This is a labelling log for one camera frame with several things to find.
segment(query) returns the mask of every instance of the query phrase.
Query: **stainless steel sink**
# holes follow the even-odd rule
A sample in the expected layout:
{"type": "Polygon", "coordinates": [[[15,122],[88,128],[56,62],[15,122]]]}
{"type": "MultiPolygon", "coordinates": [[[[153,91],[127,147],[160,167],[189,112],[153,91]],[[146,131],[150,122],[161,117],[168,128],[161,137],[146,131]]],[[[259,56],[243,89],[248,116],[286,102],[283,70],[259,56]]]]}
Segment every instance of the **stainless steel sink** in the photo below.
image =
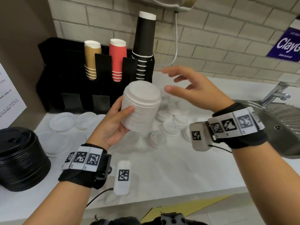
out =
{"type": "Polygon", "coordinates": [[[264,108],[258,102],[236,101],[253,107],[265,125],[269,143],[282,157],[300,158],[300,108],[278,102],[264,108]]]}

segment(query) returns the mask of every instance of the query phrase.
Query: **counter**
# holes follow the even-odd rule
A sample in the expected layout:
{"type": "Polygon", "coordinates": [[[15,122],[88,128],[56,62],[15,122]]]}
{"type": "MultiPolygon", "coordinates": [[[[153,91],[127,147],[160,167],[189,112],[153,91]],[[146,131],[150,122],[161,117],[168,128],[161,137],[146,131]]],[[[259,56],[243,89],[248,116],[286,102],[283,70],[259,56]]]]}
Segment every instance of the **counter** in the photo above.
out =
{"type": "MultiPolygon", "coordinates": [[[[210,80],[232,99],[242,100],[261,100],[275,86],[217,78],[210,80]]],[[[163,87],[173,82],[166,75],[155,72],[153,83],[163,87]]],[[[184,87],[188,83],[180,82],[179,85],[184,87]]],[[[290,87],[285,93],[292,96],[288,103],[300,106],[297,99],[300,88],[290,87]]],[[[190,115],[194,121],[202,121],[211,117],[212,112],[191,106],[190,115]]],[[[46,114],[36,131],[49,128],[48,123],[53,116],[54,114],[46,114]]],[[[158,129],[158,126],[159,123],[155,121],[153,129],[158,129]]],[[[85,131],[78,130],[75,126],[62,134],[74,139],[74,146],[69,152],[75,151],[86,140],[85,131]]],[[[207,152],[194,151],[191,143],[185,141],[181,135],[169,137],[165,148],[153,149],[147,145],[146,136],[146,133],[139,133],[139,141],[134,145],[130,145],[129,136],[125,136],[108,151],[112,155],[111,165],[116,165],[119,160],[132,162],[130,193],[120,197],[113,191],[106,192],[93,201],[88,209],[138,202],[146,202],[147,206],[154,207],[247,191],[231,153],[218,148],[207,152]]],[[[225,144],[221,144],[221,147],[229,149],[225,144]]],[[[67,155],[68,153],[51,158],[52,166],[47,177],[29,190],[14,193],[0,187],[0,222],[28,218],[58,183],[60,168],[67,155]]],[[[300,174],[299,160],[285,161],[300,174]]],[[[114,177],[109,177],[103,188],[92,190],[90,200],[113,185],[114,177]]]]}

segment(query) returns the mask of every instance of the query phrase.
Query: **printed paper notice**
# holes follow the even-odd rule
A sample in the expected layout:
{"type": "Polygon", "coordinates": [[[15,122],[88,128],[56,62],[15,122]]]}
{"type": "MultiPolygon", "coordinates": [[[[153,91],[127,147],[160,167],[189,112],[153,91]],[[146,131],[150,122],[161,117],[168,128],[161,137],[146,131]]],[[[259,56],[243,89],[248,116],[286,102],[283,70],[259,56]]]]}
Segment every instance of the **printed paper notice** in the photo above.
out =
{"type": "Polygon", "coordinates": [[[26,105],[0,63],[0,129],[10,126],[26,105]]]}

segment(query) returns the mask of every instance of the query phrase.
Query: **wall-mounted dispenser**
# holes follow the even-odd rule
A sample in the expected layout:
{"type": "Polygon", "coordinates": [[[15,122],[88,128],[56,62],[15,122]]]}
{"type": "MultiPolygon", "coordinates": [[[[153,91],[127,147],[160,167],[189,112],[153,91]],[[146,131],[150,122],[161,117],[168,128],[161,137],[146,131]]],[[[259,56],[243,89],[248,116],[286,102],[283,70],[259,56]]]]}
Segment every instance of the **wall-mounted dispenser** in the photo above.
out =
{"type": "Polygon", "coordinates": [[[131,1],[140,2],[150,6],[159,5],[165,9],[171,9],[178,12],[190,11],[196,2],[196,0],[131,0],[131,1]]]}

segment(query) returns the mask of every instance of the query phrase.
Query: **black wristband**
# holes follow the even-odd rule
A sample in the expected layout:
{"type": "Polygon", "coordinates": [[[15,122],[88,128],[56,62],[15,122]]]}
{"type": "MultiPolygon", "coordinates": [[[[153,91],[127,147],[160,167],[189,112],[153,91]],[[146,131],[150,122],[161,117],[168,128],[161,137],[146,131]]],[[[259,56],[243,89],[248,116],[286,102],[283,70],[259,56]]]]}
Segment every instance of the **black wristband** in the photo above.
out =
{"type": "Polygon", "coordinates": [[[106,180],[96,180],[97,176],[101,176],[103,173],[105,173],[107,164],[105,164],[104,161],[107,161],[105,159],[105,156],[107,155],[107,151],[99,147],[97,145],[93,144],[82,144],[81,146],[86,146],[86,147],[93,147],[93,148],[99,148],[102,149],[102,155],[99,161],[99,165],[97,168],[97,172],[91,172],[91,171],[85,171],[85,170],[74,170],[74,169],[66,169],[62,172],[60,177],[58,178],[58,181],[69,181],[73,182],[78,185],[82,185],[88,188],[95,188],[95,189],[100,189],[106,182],[106,180]]]}
{"type": "MultiPolygon", "coordinates": [[[[214,113],[212,116],[220,116],[223,114],[231,113],[237,110],[241,110],[246,108],[245,105],[236,102],[235,104],[232,104],[231,106],[220,110],[219,112],[214,113]]],[[[247,146],[258,146],[263,143],[265,143],[268,140],[268,135],[265,133],[264,130],[258,130],[258,132],[254,132],[248,135],[243,136],[236,136],[236,137],[230,137],[230,138],[220,138],[217,139],[218,142],[224,142],[226,143],[230,148],[232,149],[238,149],[238,148],[244,148],[247,146]]]]}

